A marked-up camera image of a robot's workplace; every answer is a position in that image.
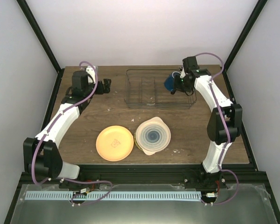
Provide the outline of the blue enamel mug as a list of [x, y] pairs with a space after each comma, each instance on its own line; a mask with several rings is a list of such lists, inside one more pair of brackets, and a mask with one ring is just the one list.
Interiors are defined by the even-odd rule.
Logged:
[[174, 92], [174, 78], [176, 76], [180, 76], [181, 73], [178, 71], [173, 71], [165, 80], [164, 82], [164, 87], [170, 91], [170, 92]]

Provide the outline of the dark wire dish rack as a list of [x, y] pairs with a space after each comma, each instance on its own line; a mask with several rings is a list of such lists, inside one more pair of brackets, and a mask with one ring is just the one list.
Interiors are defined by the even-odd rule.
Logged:
[[174, 95], [165, 87], [166, 78], [178, 69], [128, 69], [125, 81], [125, 102], [130, 108], [190, 108], [196, 103], [196, 93], [177, 91]]

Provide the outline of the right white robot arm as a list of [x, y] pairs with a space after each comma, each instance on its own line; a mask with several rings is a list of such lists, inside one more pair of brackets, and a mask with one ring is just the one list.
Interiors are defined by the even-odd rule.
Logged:
[[225, 171], [222, 168], [224, 157], [240, 136], [242, 126], [243, 109], [217, 87], [214, 82], [217, 76], [218, 74], [212, 75], [207, 69], [201, 69], [196, 56], [188, 56], [183, 59], [180, 72], [171, 75], [172, 84], [169, 88], [171, 94], [179, 91], [190, 96], [195, 91], [199, 92], [211, 111], [207, 125], [210, 145], [198, 176], [199, 185], [203, 188], [209, 188]]

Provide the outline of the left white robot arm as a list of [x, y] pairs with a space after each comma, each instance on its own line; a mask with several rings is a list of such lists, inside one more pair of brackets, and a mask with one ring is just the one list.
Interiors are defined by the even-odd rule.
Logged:
[[23, 142], [25, 171], [30, 173], [35, 184], [37, 176], [46, 181], [50, 179], [70, 179], [75, 188], [82, 188], [86, 183], [80, 167], [62, 160], [59, 145], [75, 120], [89, 105], [93, 95], [109, 93], [112, 81], [108, 78], [98, 80], [97, 70], [75, 71], [72, 84], [66, 90], [59, 109], [47, 126], [34, 138]]

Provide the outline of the orange plastic plate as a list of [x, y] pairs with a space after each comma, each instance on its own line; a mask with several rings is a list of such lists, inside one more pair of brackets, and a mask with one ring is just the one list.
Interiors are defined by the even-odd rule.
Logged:
[[123, 126], [109, 126], [102, 130], [96, 139], [97, 153], [107, 161], [123, 160], [133, 147], [133, 135]]

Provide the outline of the yellow patterned plate underneath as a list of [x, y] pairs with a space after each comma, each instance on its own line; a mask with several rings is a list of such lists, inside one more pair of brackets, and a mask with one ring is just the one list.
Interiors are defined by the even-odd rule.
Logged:
[[143, 151], [143, 149], [140, 147], [140, 145], [138, 144], [138, 142], [137, 142], [137, 140], [136, 140], [136, 132], [137, 132], [137, 131], [135, 131], [135, 133], [133, 134], [134, 144], [136, 145], [136, 147], [137, 147], [139, 150]]

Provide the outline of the black aluminium frame rail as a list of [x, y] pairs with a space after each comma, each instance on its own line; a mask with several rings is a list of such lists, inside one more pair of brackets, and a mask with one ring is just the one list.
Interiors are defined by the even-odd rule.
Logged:
[[[239, 183], [269, 183], [265, 171], [258, 171], [251, 164], [224, 164], [236, 174]], [[228, 173], [206, 174], [202, 165], [81, 165], [78, 181], [110, 181], [115, 184], [179, 184], [186, 187], [202, 187], [215, 184], [224, 178], [227, 184], [236, 183], [235, 177]]]

